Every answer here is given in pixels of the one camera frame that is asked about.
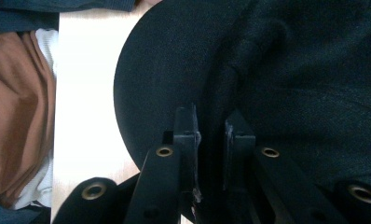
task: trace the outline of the brown fabric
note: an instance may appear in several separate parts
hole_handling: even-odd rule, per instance
[[[0,204],[10,207],[53,147],[55,80],[34,32],[0,34]]]

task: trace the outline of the white fabric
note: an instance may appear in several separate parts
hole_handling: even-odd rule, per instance
[[[54,77],[57,76],[58,61],[58,31],[38,29],[35,33],[37,43]],[[51,207],[53,150],[44,161],[35,177],[23,188],[19,199],[12,209],[21,209],[31,205]]]
[[[58,36],[59,33],[56,30],[38,29],[36,31],[38,47],[43,52],[55,77],[58,70]]]

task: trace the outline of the black fabric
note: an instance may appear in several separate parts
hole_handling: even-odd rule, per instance
[[[172,128],[175,108],[196,103],[209,202],[201,206],[212,208],[214,223],[228,218],[217,213],[220,132],[236,107],[259,146],[286,151],[319,186],[371,185],[371,1],[244,6],[168,0],[136,25],[118,60],[114,96],[137,165]]]

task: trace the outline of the table surface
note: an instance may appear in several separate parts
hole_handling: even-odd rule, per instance
[[[139,172],[117,127],[113,80],[119,53],[149,8],[60,16],[52,219],[80,182],[101,176],[120,183]]]

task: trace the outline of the metal ring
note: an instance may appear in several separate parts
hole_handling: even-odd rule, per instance
[[[83,192],[81,193],[81,196],[85,200],[95,200],[97,198],[100,198],[107,190],[107,186],[102,182],[94,182],[90,185],[88,185],[86,188],[84,188]]]
[[[169,157],[173,154],[173,150],[169,147],[160,147],[157,149],[156,153],[160,157]]]
[[[264,154],[264,156],[271,158],[278,158],[281,155],[279,151],[269,147],[264,147],[261,152]]]
[[[371,190],[357,185],[350,185],[348,191],[354,198],[364,203],[371,203]]]

